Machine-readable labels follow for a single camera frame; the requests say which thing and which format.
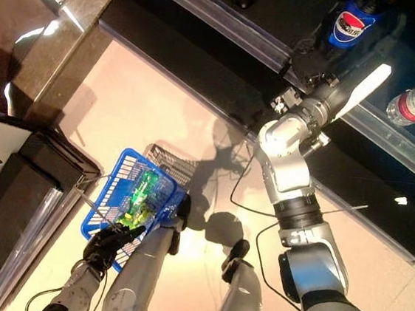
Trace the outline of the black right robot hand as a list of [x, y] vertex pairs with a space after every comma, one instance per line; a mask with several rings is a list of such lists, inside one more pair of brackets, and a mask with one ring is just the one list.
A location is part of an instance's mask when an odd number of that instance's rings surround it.
[[307, 92], [328, 109], [332, 122], [350, 112], [391, 76], [386, 63], [388, 46], [374, 45], [370, 51], [351, 57], [346, 52], [326, 54], [319, 48], [299, 51], [292, 70]]

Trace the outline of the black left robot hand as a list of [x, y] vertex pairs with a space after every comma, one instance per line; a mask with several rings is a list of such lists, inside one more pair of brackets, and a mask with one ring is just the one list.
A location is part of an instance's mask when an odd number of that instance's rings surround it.
[[113, 264], [117, 252], [145, 231], [145, 226], [129, 228], [121, 223], [110, 225], [96, 233], [83, 251], [83, 260], [96, 271], [105, 273]]

